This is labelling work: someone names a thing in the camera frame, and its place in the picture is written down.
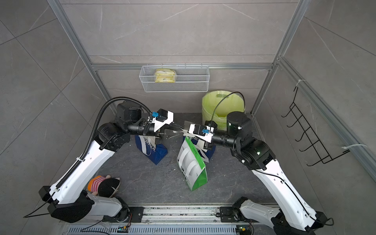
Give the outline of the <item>blue white paper bag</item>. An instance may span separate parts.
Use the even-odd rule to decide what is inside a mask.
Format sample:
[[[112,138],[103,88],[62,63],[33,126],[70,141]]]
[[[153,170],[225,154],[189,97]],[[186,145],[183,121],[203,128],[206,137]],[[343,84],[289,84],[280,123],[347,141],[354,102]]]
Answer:
[[[137,135],[135,136],[135,143],[137,149],[155,165],[168,154],[168,150],[163,144],[155,143],[155,137]]]
[[[211,149],[205,149],[204,148],[204,141],[195,137],[188,137],[191,142],[193,143],[193,145],[196,147],[199,155],[201,156],[201,158],[203,159],[203,161],[205,163],[209,163],[210,162],[210,159],[213,157],[214,153],[215,153],[215,150],[216,150],[216,146],[213,145],[211,146]]]

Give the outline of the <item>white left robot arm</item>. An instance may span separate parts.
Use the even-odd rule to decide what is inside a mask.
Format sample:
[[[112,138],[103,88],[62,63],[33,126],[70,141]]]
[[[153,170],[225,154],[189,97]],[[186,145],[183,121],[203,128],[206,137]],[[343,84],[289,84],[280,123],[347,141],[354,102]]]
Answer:
[[[115,122],[100,125],[102,115],[113,102],[124,107]],[[119,197],[89,194],[84,188],[100,167],[132,135],[158,136],[163,126],[173,122],[174,114],[163,109],[152,112],[143,103],[128,97],[108,100],[100,109],[83,153],[69,170],[53,185],[39,190],[41,199],[48,204],[49,215],[58,220],[75,223],[87,216],[102,216],[105,221],[130,220],[129,206]]]

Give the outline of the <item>green white paper bag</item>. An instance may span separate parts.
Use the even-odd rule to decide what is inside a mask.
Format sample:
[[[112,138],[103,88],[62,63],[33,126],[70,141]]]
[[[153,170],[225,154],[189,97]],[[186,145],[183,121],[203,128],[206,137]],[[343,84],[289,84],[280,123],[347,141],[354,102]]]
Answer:
[[[191,191],[208,182],[206,164],[189,137],[183,140],[177,163]]]

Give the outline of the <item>receipt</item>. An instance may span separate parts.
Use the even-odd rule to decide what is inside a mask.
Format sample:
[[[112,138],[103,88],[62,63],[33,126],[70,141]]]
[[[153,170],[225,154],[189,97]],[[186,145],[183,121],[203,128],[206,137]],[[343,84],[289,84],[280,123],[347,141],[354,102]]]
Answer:
[[[192,122],[190,121],[184,121],[184,124],[178,124],[175,122],[172,122],[170,124],[166,124],[163,126],[164,130],[164,139],[169,140],[172,138],[195,138],[193,134],[189,133],[189,128],[191,126]]]

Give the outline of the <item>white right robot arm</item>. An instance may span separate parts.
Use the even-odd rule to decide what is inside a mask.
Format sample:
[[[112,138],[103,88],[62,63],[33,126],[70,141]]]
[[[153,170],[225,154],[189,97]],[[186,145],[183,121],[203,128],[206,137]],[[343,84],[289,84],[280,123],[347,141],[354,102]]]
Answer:
[[[259,178],[278,204],[277,208],[272,208],[242,197],[233,205],[235,218],[247,222],[255,220],[277,235],[313,235],[324,226],[334,225],[332,218],[310,207],[300,196],[269,146],[253,137],[252,121],[244,112],[229,113],[226,125],[226,130],[221,131],[213,120],[204,125],[185,121],[184,130],[203,140],[205,148],[229,148],[231,155]]]

